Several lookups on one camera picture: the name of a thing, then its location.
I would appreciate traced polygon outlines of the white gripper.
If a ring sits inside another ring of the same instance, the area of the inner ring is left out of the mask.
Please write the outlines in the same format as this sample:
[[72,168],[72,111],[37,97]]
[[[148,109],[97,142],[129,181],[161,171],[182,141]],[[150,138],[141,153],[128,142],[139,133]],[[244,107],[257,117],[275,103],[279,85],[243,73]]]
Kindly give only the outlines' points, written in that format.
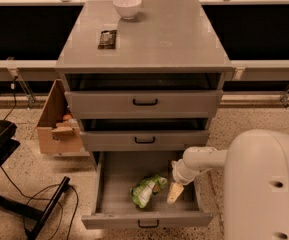
[[172,182],[167,195],[167,203],[174,204],[184,190],[183,185],[188,185],[194,181],[198,175],[197,170],[186,166],[183,159],[172,161],[172,176],[175,182]]

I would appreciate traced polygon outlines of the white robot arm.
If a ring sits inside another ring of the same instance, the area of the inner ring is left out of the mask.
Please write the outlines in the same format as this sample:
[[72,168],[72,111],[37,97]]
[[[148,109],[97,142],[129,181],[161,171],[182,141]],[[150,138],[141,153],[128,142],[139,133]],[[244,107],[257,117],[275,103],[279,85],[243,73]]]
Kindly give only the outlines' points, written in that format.
[[289,135],[255,129],[229,148],[190,147],[172,163],[167,202],[213,168],[224,169],[224,239],[289,240]]

